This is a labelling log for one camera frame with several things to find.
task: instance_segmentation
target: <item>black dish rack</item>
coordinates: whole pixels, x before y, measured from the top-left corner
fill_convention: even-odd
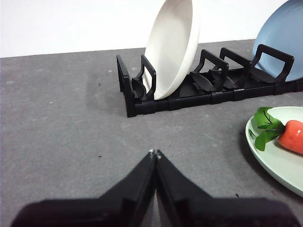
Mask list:
[[[276,78],[255,68],[263,53],[285,63],[281,73]],[[240,64],[243,68],[229,70],[228,63],[224,61],[225,57]],[[200,73],[205,59],[212,62],[215,67],[208,72]],[[141,55],[141,70],[137,77],[131,79],[121,56],[117,55],[119,85],[120,91],[125,96],[127,117],[198,105],[239,101],[253,97],[300,92],[303,91],[303,79],[285,81],[293,63],[293,56],[263,44],[258,46],[256,56],[252,61],[226,48],[221,49],[220,57],[207,50],[202,50],[198,66],[186,75],[177,90],[167,98],[154,100],[156,71],[147,58]],[[146,92],[142,81],[145,68],[152,78],[151,89],[148,92]]]

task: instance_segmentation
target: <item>orange carrot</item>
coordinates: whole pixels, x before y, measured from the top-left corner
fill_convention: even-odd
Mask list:
[[[303,155],[303,122],[288,121],[278,141],[284,148]]]

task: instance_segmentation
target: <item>toy carrot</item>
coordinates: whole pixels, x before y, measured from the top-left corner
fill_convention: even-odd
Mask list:
[[[258,136],[250,130],[250,135],[256,137],[255,147],[264,151],[266,143],[279,136],[278,141],[282,147],[303,155],[303,122],[291,120],[284,126],[267,112],[271,108],[261,107],[254,114],[258,128],[263,129]]]

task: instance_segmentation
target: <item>gray countertop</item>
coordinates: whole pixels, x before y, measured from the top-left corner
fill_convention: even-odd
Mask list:
[[[251,59],[253,42],[200,44],[191,69],[204,48],[219,55],[227,47]],[[151,148],[162,150],[214,197],[280,200],[303,223],[303,198],[260,166],[244,134],[258,107],[303,106],[303,93],[127,118],[116,55],[135,76],[143,53],[140,48],[1,59],[1,226],[8,227],[27,203],[102,195]]]

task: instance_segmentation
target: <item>plate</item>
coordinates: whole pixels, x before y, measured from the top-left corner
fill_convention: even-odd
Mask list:
[[[294,56],[294,64],[286,81],[303,78],[303,1],[289,0],[278,8],[261,28],[254,47],[253,57],[259,44],[265,44]],[[277,77],[284,62],[263,54],[256,67]]]
[[[190,69],[199,41],[199,10],[197,0],[166,0],[159,11],[144,54],[157,74],[155,100],[171,95]],[[147,92],[151,82],[145,70]]]
[[[275,107],[268,110],[268,113],[279,119],[284,125],[289,120],[303,122],[303,107]],[[254,139],[250,136],[248,129],[251,129],[255,135],[260,132],[253,116],[247,122],[245,129],[246,139],[253,155],[272,177],[286,188],[303,197],[303,155],[283,148],[279,145],[277,139],[268,142],[265,151],[259,151],[255,148]]]

